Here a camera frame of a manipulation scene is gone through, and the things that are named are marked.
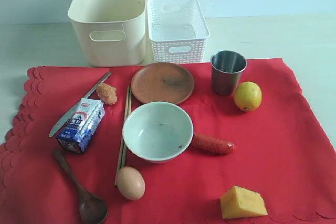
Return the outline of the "fried chicken nugget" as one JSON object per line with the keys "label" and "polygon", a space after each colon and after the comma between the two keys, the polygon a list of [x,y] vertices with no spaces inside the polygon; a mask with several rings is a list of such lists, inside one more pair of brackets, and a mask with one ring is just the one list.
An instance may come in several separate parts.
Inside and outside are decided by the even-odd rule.
{"label": "fried chicken nugget", "polygon": [[97,95],[102,102],[113,105],[117,102],[116,88],[106,83],[100,83],[97,86]]}

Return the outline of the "cream plastic storage bin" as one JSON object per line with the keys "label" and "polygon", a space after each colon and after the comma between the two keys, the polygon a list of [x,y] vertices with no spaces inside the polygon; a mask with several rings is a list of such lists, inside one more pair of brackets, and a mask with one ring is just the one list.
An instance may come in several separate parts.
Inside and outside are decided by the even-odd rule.
{"label": "cream plastic storage bin", "polygon": [[72,0],[68,17],[96,67],[139,64],[145,55],[146,0]]}

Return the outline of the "left wooden chopstick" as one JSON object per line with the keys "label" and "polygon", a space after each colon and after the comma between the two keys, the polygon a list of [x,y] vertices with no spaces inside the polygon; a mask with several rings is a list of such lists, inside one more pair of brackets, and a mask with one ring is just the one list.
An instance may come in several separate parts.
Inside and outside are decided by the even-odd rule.
{"label": "left wooden chopstick", "polygon": [[[125,99],[125,107],[124,107],[123,123],[125,122],[125,120],[127,119],[127,116],[128,116],[129,93],[130,93],[130,86],[128,86],[128,88],[127,88],[127,95],[126,95],[126,99]],[[120,149],[119,149],[119,156],[118,156],[118,165],[117,165],[116,175],[115,175],[115,180],[114,180],[114,185],[115,185],[115,186],[117,185],[117,175],[118,175],[118,171],[119,171],[119,169],[122,167],[123,150],[124,150],[124,140],[123,140],[123,136],[122,136],[122,137],[121,137],[121,141],[120,141]]]}

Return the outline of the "yellow cheese wedge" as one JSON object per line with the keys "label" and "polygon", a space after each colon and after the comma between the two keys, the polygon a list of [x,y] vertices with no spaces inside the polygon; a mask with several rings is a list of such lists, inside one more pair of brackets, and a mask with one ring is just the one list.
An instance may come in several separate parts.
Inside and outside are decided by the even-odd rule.
{"label": "yellow cheese wedge", "polygon": [[223,219],[267,216],[264,199],[252,190],[233,186],[220,197]]}

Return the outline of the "stainless steel cup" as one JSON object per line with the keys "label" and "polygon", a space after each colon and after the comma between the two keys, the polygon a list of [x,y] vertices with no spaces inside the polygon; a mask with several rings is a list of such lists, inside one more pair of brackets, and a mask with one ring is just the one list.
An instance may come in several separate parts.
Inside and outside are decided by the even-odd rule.
{"label": "stainless steel cup", "polygon": [[223,50],[211,56],[212,90],[222,96],[231,95],[247,67],[247,59],[235,51]]}

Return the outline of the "brown round plate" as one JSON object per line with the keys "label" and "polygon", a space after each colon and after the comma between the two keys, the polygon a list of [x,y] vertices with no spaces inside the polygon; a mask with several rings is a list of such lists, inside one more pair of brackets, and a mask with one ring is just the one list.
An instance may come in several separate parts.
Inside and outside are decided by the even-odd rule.
{"label": "brown round plate", "polygon": [[180,104],[195,87],[193,75],[185,67],[157,62],[137,70],[131,80],[132,94],[141,103],[165,101]]}

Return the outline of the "blue white milk carton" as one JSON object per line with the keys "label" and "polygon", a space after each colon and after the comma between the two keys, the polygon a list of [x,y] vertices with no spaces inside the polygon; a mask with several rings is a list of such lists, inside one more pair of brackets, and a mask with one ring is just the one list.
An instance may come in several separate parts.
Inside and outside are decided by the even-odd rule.
{"label": "blue white milk carton", "polygon": [[105,115],[101,100],[82,98],[66,126],[57,135],[60,146],[65,151],[84,153]]}

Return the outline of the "yellow lemon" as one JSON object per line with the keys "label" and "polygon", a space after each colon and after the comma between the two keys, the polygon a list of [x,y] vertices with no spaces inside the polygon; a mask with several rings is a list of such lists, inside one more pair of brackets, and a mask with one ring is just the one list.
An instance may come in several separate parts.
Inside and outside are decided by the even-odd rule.
{"label": "yellow lemon", "polygon": [[256,110],[261,101],[261,88],[254,82],[242,82],[234,91],[234,103],[243,112]]}

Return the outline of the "brown egg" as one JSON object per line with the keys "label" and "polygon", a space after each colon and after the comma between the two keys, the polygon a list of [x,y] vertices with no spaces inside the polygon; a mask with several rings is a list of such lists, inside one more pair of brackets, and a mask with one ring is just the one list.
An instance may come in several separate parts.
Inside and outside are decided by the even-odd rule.
{"label": "brown egg", "polygon": [[117,188],[128,200],[138,200],[145,192],[145,181],[141,173],[133,167],[125,166],[118,171]]}

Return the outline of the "red scalloped tablecloth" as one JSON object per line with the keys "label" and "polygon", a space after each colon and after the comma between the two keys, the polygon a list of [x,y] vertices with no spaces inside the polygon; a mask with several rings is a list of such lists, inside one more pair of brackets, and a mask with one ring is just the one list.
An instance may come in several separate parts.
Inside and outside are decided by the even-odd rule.
{"label": "red scalloped tablecloth", "polygon": [[[106,106],[84,154],[66,157],[80,182],[108,204],[106,223],[224,223],[220,197],[233,186],[261,194],[268,214],[238,223],[335,223],[335,150],[312,112],[293,71],[282,59],[249,60],[242,79],[262,89],[252,112],[211,90],[209,63],[187,64],[195,79],[181,104],[197,133],[233,142],[216,155],[193,147],[175,159],[149,163],[128,152],[145,193],[120,195],[114,178],[127,87],[137,66],[111,69],[118,101]],[[107,68],[36,67],[27,71],[19,112],[1,145],[1,223],[79,223],[77,192],[61,171],[48,136],[56,121]]]}

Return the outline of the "dark wooden spoon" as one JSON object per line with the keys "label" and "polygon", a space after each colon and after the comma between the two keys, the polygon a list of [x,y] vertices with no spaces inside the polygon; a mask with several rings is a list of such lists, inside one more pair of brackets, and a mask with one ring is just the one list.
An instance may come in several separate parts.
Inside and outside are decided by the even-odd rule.
{"label": "dark wooden spoon", "polygon": [[106,202],[98,196],[86,190],[75,174],[73,173],[68,161],[63,153],[55,149],[52,151],[54,158],[59,166],[64,170],[68,177],[76,185],[79,201],[79,216],[82,223],[103,223],[108,215]]}

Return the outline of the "pale green bowl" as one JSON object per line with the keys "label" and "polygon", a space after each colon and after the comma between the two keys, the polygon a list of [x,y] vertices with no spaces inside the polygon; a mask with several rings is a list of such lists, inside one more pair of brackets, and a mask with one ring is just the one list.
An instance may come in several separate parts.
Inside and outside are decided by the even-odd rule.
{"label": "pale green bowl", "polygon": [[122,135],[135,156],[151,163],[165,163],[189,147],[194,125],[178,105],[157,101],[132,111],[124,122]]}

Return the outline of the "white perforated plastic basket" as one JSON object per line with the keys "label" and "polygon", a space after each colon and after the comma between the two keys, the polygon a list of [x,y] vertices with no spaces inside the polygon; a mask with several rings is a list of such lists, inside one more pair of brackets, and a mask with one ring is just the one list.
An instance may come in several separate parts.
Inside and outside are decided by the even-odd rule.
{"label": "white perforated plastic basket", "polygon": [[146,5],[154,61],[202,62],[210,33],[198,0],[148,0]]}

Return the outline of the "red sausage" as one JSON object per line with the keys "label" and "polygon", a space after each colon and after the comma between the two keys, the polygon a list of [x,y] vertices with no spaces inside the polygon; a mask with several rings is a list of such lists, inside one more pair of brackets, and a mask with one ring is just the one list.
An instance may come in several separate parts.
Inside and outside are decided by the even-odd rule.
{"label": "red sausage", "polygon": [[194,133],[191,145],[203,151],[222,155],[233,153],[236,150],[236,145],[230,141],[198,133]]}

